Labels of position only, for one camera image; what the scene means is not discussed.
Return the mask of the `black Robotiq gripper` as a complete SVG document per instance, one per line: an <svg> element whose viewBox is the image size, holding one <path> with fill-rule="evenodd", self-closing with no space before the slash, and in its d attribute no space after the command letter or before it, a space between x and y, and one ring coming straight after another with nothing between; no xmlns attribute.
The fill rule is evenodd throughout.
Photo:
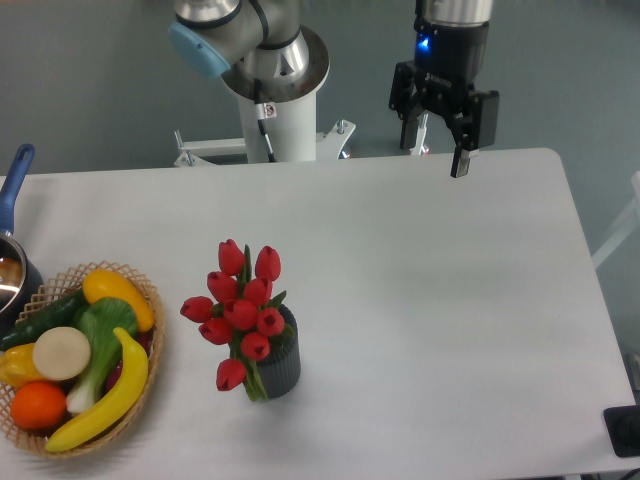
<svg viewBox="0 0 640 480"><path fill-rule="evenodd" d="M428 111L447 118L455 149L450 175L469 172L471 158L496 138L499 92L475 88L482 66L489 22L445 24L416 22L413 63L397 63L389 108L401 120L400 148L416 146L419 117Z"/></svg>

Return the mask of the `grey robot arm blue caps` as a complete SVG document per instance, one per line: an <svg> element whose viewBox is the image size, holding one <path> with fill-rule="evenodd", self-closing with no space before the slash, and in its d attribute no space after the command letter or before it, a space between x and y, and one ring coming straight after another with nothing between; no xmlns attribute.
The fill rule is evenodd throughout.
<svg viewBox="0 0 640 480"><path fill-rule="evenodd" d="M251 163L338 159L355 131L346 120L316 128L316 96L330 59L323 40L300 21L296 1L178 1L168 34L200 75L221 79L235 96L239 139L180 142L178 161L242 153ZM411 60L397 64L389 106L402 123L400 146L425 150L426 123L440 117L454 140L453 177L494 143L499 95L474 85L489 32L489 1L419 1Z"/></svg>

